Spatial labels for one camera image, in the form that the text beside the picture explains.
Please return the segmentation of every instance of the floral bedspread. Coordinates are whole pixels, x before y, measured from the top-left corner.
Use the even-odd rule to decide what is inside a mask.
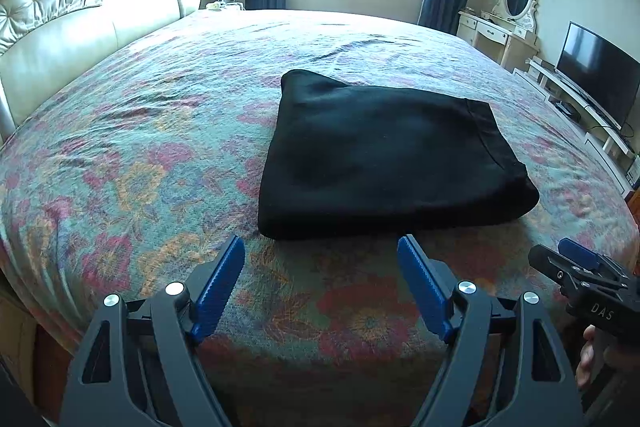
[[[74,350],[111,292],[149,296],[244,238],[247,262],[200,348],[244,425],[405,425],[443,347],[396,264],[395,237],[278,242],[257,232],[280,77],[489,102],[541,200],[497,227],[417,232],[428,255],[492,293],[562,298],[529,248],[571,237],[628,266],[638,229],[613,183],[533,87],[464,41],[313,12],[199,11],[108,57],[44,103],[0,153],[0,266]]]

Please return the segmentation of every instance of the headboard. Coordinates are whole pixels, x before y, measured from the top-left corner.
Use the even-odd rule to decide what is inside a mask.
[[[98,62],[200,0],[0,0],[0,136]]]

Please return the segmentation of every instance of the finger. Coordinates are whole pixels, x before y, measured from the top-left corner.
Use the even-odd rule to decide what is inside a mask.
[[[582,335],[586,341],[592,341],[596,337],[596,326],[591,325],[587,329],[584,330],[584,334]]]
[[[591,366],[593,365],[593,358],[594,358],[593,355],[594,355],[593,344],[591,344],[590,342],[587,342],[586,344],[584,344],[584,347],[580,352],[580,365],[585,369],[591,370]]]
[[[637,347],[614,345],[604,352],[604,360],[610,367],[629,372],[640,368],[640,351]]]
[[[578,385],[578,389],[585,387],[591,380],[591,371],[578,366],[575,370],[575,383]]]

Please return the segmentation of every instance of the black towel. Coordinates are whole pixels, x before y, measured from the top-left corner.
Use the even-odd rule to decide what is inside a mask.
[[[273,239],[496,225],[540,195],[489,104],[293,70],[262,174]]]

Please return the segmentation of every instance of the television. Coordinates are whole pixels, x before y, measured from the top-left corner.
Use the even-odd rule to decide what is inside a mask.
[[[640,63],[611,42],[573,22],[556,71],[621,129],[636,101]]]

